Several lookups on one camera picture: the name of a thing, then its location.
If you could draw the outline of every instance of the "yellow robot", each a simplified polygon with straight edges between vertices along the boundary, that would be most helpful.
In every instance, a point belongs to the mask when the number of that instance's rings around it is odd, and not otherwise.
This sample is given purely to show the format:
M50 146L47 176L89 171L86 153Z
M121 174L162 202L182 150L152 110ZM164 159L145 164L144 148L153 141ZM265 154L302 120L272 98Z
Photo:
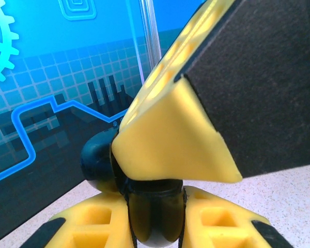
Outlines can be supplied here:
M136 248L137 240L149 247L176 240L180 248L292 247L263 216L183 180L236 183L271 166L310 164L305 2L202 4L117 134L85 144L82 171L102 193L51 218L22 248Z

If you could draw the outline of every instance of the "blue line graphic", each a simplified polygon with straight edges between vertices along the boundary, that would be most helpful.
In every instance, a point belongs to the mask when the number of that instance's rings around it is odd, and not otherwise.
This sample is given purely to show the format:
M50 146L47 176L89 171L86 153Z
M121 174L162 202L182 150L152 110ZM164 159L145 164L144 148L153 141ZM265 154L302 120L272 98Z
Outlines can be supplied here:
M32 101L30 103L27 103L25 105L21 105L17 108L15 108L13 110L13 112L11 113L11 120L13 125L16 128L16 131L26 149L26 152L28 154L28 158L6 170L4 170L3 172L0 172L0 181L2 179L5 179L6 177L9 177L10 175L20 171L21 169L29 166L30 164L32 164L35 159L36 159L36 151L29 139L29 137L27 136L27 133L23 127L23 124L21 122L21 114L23 114L24 112L27 112L29 110L35 109L36 107L40 107L43 106L45 104L50 104L52 107L52 110L54 113L60 112L62 110L68 109L70 107L76 107L77 109L80 109L84 112L86 112L87 114L93 115L94 117L97 117L107 123L110 123L120 117L122 117L127 110L121 111L119 113L117 113L116 115L112 116L112 117L107 117L75 100L71 100L65 103L62 103L60 105L57 105L57 102L55 100L54 96L49 96L49 97L44 97L35 101Z

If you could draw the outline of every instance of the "black rubber pad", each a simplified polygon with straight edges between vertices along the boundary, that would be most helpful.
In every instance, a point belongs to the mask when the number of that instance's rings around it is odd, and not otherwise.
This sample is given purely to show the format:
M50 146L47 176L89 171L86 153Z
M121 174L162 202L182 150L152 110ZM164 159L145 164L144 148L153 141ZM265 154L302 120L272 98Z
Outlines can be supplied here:
M244 177L310 164L310 1L235 1L182 75Z
M63 226L66 219L57 218L44 223L24 244L21 248L44 248L57 231Z
M293 248L273 226L261 221L252 221L252 223L272 248Z

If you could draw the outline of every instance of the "gear icon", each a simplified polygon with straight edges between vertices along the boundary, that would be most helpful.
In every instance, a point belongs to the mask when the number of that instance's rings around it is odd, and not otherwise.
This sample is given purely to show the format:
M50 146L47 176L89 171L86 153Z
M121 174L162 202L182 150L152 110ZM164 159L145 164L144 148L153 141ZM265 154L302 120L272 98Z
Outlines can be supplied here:
M5 5L4 0L0 0L0 29L2 33L2 42L0 42L0 82L6 78L2 74L5 68L14 69L15 65L9 61L11 55L18 55L19 50L12 47L12 41L18 40L19 35L10 30L9 24L14 23L15 19L5 15L2 7Z

